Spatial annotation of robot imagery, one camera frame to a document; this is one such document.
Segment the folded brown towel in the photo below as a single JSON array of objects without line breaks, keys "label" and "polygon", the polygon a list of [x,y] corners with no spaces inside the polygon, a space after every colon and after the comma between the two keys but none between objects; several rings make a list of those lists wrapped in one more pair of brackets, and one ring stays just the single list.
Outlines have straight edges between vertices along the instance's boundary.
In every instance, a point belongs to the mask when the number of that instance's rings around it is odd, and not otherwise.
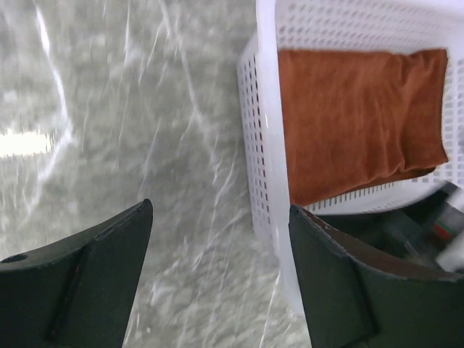
[{"label": "folded brown towel", "polygon": [[417,178],[447,162],[447,53],[280,51],[291,202]]}]

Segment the brown cloth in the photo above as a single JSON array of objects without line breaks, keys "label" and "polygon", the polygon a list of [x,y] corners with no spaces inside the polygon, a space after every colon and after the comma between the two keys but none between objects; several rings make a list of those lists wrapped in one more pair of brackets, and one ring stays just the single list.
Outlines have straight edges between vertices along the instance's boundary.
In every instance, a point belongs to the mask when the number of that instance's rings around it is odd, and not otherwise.
[{"label": "brown cloth", "polygon": [[278,53],[290,199],[308,205],[447,162],[447,53]]}]

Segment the gray marble countertop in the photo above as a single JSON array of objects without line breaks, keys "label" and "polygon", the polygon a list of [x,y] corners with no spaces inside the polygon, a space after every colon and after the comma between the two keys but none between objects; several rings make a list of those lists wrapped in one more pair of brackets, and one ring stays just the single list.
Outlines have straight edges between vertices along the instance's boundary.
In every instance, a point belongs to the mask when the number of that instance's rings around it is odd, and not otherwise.
[{"label": "gray marble countertop", "polygon": [[255,23],[248,0],[0,1],[0,259],[150,198],[126,347],[310,347],[252,233]]}]

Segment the laundry basket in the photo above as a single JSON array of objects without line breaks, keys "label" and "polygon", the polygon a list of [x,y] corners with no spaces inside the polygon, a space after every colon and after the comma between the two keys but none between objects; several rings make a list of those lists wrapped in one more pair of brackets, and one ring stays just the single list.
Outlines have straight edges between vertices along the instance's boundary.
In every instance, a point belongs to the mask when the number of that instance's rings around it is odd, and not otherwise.
[{"label": "laundry basket", "polygon": [[[297,313],[303,315],[303,308],[288,229],[278,50],[409,54],[443,46],[448,48],[449,64],[442,138],[449,162],[422,178],[365,188],[307,207],[316,214],[398,207],[443,180],[464,186],[464,4],[460,0],[257,0],[257,33],[237,65],[253,229],[278,258],[286,296]],[[462,207],[464,200],[458,200],[455,205]]]}]

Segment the basket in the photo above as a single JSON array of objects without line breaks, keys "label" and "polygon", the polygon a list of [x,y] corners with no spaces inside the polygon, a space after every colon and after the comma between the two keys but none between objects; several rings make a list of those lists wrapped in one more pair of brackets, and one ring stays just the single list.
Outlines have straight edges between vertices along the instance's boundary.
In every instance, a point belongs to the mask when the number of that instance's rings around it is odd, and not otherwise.
[{"label": "basket", "polygon": [[[449,162],[422,178],[353,191],[307,207],[316,214],[356,213],[407,204],[443,180],[464,186],[463,34],[460,0],[257,0],[257,33],[237,65],[253,229],[278,258],[285,294],[300,315],[302,300],[288,229],[278,49],[406,54],[448,49],[442,138]],[[453,205],[462,207],[464,199],[458,201]]]}]

